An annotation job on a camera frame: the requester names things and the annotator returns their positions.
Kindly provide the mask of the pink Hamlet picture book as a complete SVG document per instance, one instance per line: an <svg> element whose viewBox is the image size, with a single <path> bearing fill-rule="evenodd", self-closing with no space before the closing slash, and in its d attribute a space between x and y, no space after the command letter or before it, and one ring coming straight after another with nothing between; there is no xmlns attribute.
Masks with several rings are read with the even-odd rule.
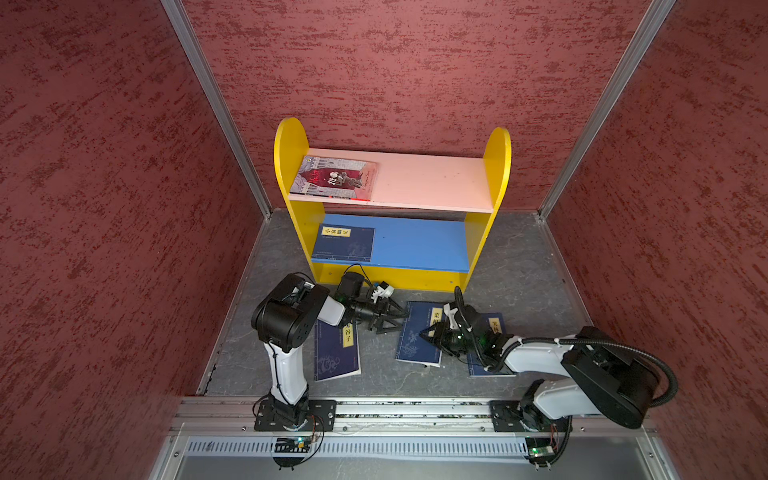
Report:
<svg viewBox="0 0 768 480"><path fill-rule="evenodd" d="M376 162L307 155L290 188L291 194L368 201L379 165Z"/></svg>

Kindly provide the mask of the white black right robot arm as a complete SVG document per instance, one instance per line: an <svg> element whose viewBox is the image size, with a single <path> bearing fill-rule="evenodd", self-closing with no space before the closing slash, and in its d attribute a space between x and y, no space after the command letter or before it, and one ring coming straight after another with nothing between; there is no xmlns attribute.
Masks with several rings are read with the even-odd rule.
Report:
<svg viewBox="0 0 768 480"><path fill-rule="evenodd" d="M560 338L510 335L473 307L452 302L419 337L491 375L551 375L534 381L506 415L534 432L578 416L602 416L637 429L660 383L648 355L591 326Z"/></svg>

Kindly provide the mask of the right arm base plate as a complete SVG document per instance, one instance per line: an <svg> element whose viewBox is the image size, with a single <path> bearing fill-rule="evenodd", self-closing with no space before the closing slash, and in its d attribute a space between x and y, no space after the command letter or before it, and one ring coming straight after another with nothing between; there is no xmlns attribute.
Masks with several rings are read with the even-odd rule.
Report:
<svg viewBox="0 0 768 480"><path fill-rule="evenodd" d="M565 433L567 417L550 419L532 403L492 400L489 402L490 418L495 432L550 432Z"/></svg>

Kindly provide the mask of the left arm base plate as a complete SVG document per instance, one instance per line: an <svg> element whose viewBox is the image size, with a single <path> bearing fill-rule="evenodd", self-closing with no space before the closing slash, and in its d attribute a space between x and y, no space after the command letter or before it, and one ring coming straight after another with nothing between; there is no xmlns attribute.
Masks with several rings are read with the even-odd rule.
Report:
<svg viewBox="0 0 768 480"><path fill-rule="evenodd" d="M335 400L305 399L296 406L268 398L255 413L257 432L330 432L334 429L338 403Z"/></svg>

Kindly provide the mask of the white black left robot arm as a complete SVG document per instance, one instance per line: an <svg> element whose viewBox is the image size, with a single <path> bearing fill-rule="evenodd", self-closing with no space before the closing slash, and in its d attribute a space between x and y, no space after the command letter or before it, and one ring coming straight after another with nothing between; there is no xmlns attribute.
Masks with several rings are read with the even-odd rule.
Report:
<svg viewBox="0 0 768 480"><path fill-rule="evenodd" d="M251 326L269 359L272 386L256 413L257 424L271 421L301 429L306 421L329 418L325 402L312 406L304 375L303 347L314 339L315 380L361 373L358 326L377 334L402 329L406 310L392 299L394 288L371 281L362 270L346 271L335 290L292 273L281 280L254 311Z"/></svg>

